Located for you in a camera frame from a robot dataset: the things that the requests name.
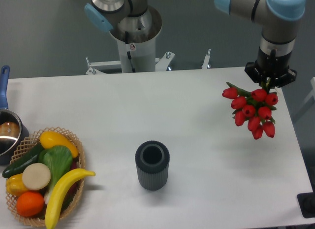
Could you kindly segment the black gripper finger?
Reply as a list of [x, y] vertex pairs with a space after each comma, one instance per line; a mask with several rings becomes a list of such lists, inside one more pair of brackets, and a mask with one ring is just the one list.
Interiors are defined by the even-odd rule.
[[245, 73], [254, 83], [261, 86], [262, 76], [259, 73], [259, 67], [256, 62], [248, 62], [245, 66]]
[[296, 80], [297, 71], [288, 69], [287, 72], [275, 79], [274, 86], [281, 88]]

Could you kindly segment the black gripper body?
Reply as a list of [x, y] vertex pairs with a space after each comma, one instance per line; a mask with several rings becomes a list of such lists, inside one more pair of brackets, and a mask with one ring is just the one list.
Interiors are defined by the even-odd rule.
[[259, 73], [262, 76], [262, 82], [266, 83], [267, 78], [270, 78], [272, 83], [275, 79], [285, 74], [289, 68], [289, 59], [287, 57], [258, 57], [255, 61], [259, 67]]

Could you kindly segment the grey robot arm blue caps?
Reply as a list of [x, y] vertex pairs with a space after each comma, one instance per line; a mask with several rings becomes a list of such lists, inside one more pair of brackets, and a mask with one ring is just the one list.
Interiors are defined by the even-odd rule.
[[[215, 7], [229, 15], [262, 26], [256, 61], [245, 72], [254, 83], [283, 87], [296, 79], [289, 67], [306, 0], [214, 0]], [[115, 38], [122, 72], [156, 70], [156, 37], [161, 16], [148, 0], [91, 0], [84, 12], [100, 31]]]

